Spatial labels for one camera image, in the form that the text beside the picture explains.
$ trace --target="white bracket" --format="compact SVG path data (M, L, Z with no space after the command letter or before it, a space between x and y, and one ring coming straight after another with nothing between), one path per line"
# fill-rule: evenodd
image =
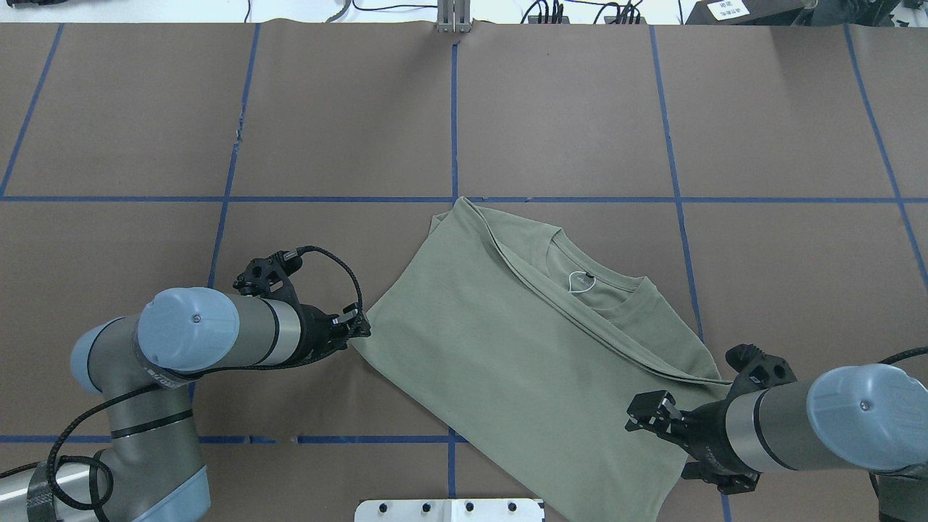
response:
M470 33L470 0L438 0L439 33Z
M532 499L364 501L354 522L544 522L543 505Z

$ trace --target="white string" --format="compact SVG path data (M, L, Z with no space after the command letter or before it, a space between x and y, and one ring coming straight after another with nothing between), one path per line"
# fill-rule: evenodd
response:
M589 288L585 290L574 290L574 274L583 274L587 277L593 278L593 284L589 285ZM567 292L571 294L582 294L584 292L589 292L590 290L593 290L594 286L596 286L596 276L591 275L588 272L585 272L583 270L577 270L575 272L571 272L571 275L567 276Z

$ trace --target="white mounting plate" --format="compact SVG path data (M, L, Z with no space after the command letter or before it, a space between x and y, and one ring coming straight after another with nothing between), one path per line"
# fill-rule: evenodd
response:
M515 511L509 510L510 503ZM422 509L425 504L429 511ZM544 522L542 505L532 499L364 501L354 511L354 522Z

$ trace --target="robotic arm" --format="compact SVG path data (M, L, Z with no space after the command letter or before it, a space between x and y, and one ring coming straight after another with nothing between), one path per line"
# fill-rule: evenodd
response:
M679 411L666 391L638 394L625 429L677 444L695 459L682 477L728 495L754 491L762 473L858 468L870 472L881 522L928 522L928 391L888 365L925 352L797 382L785 360L736 346L725 399Z
M320 252L352 278L357 301L342 315L300 304L290 274ZM354 273L317 248L251 261L240 295L173 288L138 316L111 320L80 338L71 370L107 401L78 417L49 459L0 475L0 520L11 522L188 522L210 506L206 466L187 385L222 370L303 366L370 335ZM58 457L83 419L109 408L112 447L93 458Z

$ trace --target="sage green fabric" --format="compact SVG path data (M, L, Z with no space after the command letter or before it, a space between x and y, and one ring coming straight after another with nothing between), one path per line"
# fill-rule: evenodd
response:
M596 283L570 294L577 270ZM369 318L361 355L573 522L654 520L679 478L682 450L624 430L636 393L692 409L728 390L647 278L463 198Z

